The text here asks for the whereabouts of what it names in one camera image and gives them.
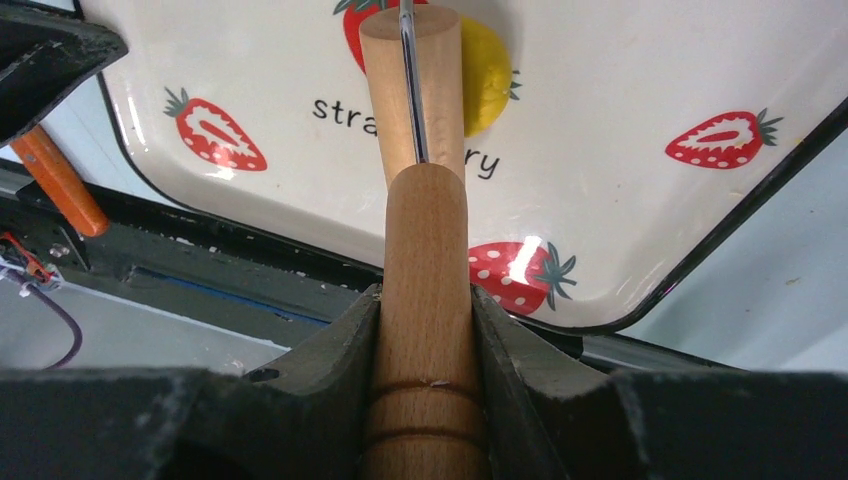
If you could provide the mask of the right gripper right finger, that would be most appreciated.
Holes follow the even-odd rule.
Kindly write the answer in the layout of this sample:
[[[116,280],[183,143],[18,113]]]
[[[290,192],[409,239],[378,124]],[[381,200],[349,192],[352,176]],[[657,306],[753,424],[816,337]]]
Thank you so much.
[[[595,370],[471,290],[497,479],[843,479],[847,377]]]

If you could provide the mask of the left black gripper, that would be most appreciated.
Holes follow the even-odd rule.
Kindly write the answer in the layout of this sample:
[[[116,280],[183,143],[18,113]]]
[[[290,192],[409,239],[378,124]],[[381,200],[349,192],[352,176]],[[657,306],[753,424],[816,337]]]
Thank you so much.
[[[112,30],[35,1],[1,3],[1,145],[128,53]]]

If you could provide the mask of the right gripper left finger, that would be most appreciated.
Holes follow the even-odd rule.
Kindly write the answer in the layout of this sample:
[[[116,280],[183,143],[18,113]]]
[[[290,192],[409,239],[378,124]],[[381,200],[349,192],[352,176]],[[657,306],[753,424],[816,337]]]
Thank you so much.
[[[381,290],[244,376],[5,370],[5,479],[357,479]]]

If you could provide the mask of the white strawberry print tray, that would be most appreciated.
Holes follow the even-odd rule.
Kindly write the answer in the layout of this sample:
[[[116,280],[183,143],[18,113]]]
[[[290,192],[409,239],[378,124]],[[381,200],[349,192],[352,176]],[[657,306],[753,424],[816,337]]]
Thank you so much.
[[[844,127],[843,1],[453,1],[508,56],[457,153],[473,280],[578,332],[653,307]],[[392,1],[83,1],[102,87],[169,200],[381,266],[386,181],[358,33]]]

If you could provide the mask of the yellow dough ball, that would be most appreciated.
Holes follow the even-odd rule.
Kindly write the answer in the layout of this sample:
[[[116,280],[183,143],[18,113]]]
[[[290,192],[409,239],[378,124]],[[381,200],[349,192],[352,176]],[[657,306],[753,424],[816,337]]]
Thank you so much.
[[[509,50],[490,27],[461,16],[464,134],[473,137],[489,128],[513,98]]]

